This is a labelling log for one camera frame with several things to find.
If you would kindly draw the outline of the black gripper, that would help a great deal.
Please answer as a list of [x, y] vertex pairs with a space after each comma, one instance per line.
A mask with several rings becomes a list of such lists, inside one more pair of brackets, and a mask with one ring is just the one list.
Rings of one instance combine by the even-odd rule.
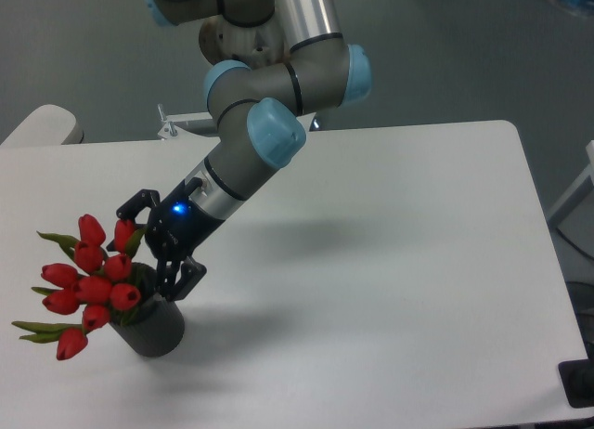
[[[207, 268], [190, 255], [224, 223], [205, 213], [190, 198], [204, 182], [192, 177], [181, 181], [160, 200], [157, 190], [141, 189], [117, 211], [109, 252], [136, 252], [145, 234], [152, 255], [158, 260], [156, 291], [166, 301], [184, 300], [207, 274]], [[149, 208], [147, 225], [136, 218]]]

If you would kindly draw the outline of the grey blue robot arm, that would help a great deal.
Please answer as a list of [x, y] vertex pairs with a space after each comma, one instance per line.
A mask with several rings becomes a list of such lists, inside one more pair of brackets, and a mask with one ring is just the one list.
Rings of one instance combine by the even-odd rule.
[[239, 32], [278, 24], [280, 55], [257, 66], [225, 38], [224, 59], [203, 92], [218, 145], [166, 197], [143, 189], [117, 211], [148, 210], [145, 241], [157, 267], [140, 286], [168, 301], [185, 298], [205, 275], [194, 250], [303, 147], [300, 117], [366, 98], [371, 68], [342, 36], [333, 0], [145, 0], [160, 24], [219, 16]]

